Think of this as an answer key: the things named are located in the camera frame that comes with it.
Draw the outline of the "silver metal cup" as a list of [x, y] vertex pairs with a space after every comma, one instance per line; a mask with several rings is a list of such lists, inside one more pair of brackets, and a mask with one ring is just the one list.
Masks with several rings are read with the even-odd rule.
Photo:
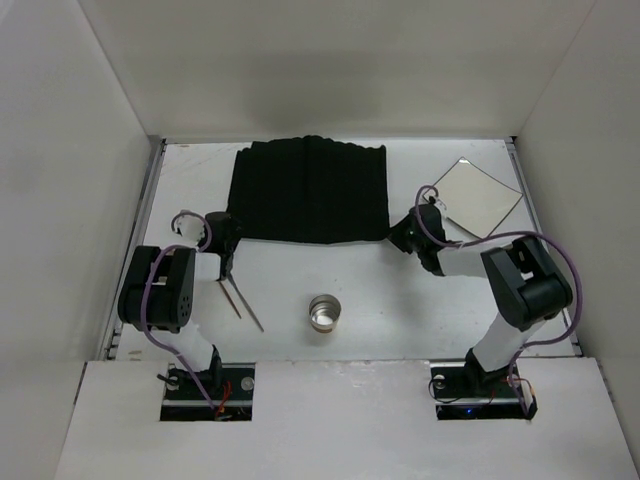
[[341, 303], [335, 296], [330, 294], [318, 295], [309, 304], [309, 323], [315, 331], [329, 334], [336, 329], [341, 313]]

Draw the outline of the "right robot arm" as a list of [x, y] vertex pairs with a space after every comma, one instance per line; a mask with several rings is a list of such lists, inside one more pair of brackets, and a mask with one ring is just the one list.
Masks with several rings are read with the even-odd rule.
[[449, 240], [440, 210], [425, 203], [412, 207], [390, 229], [388, 240], [400, 251], [415, 254], [435, 276], [488, 281], [497, 315], [465, 357], [463, 385], [472, 396], [506, 379], [540, 325], [574, 299], [573, 288], [545, 248], [546, 239], [536, 232]]

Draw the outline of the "silver metal knife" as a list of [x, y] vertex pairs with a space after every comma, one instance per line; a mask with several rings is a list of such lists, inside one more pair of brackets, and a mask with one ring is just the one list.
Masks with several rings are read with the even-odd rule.
[[264, 329], [262, 323], [260, 322], [258, 316], [256, 315], [256, 313], [254, 312], [253, 308], [251, 307], [251, 305], [249, 304], [249, 302], [245, 298], [244, 294], [242, 293], [241, 289], [239, 288], [237, 282], [235, 281], [235, 279], [234, 279], [234, 277], [233, 277], [233, 275], [231, 273], [228, 275], [228, 281], [231, 284], [231, 286], [233, 287], [233, 289], [235, 290], [239, 300], [241, 301], [241, 303], [244, 306], [244, 308], [247, 311], [247, 313], [250, 315], [251, 319], [256, 324], [256, 326], [259, 329], [259, 331], [261, 333], [265, 333], [265, 329]]

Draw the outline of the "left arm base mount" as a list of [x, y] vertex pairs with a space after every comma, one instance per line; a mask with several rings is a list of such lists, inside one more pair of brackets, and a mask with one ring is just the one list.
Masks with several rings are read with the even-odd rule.
[[157, 378], [164, 383], [163, 422], [248, 422], [252, 420], [255, 364], [223, 364], [216, 380], [199, 375], [206, 399], [193, 378], [170, 364]]

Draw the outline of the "white square plate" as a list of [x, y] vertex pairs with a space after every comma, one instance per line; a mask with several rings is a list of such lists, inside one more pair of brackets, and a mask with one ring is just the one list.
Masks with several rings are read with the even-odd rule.
[[461, 157], [435, 183], [446, 217], [477, 238], [493, 234], [522, 193]]

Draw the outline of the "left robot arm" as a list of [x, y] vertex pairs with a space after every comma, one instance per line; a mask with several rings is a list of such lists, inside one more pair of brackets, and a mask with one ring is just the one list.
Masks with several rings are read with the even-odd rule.
[[178, 361], [179, 382], [202, 386], [208, 395], [222, 387], [217, 348], [191, 318], [198, 282], [230, 279], [241, 223], [224, 211], [200, 215], [182, 210], [171, 231], [187, 243], [135, 248], [118, 298], [118, 316]]

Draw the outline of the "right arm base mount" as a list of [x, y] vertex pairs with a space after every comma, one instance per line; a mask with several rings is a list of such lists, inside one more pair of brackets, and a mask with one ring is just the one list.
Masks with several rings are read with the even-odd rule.
[[461, 362], [430, 364], [428, 390], [440, 421], [525, 420], [538, 412], [531, 382], [517, 369], [509, 375], [500, 371], [481, 383]]

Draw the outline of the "black cloth placemat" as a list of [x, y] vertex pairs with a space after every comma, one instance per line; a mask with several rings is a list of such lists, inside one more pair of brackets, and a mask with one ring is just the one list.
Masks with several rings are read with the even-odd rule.
[[316, 135], [256, 141], [236, 154], [227, 211], [248, 239], [381, 241], [390, 229], [386, 147]]

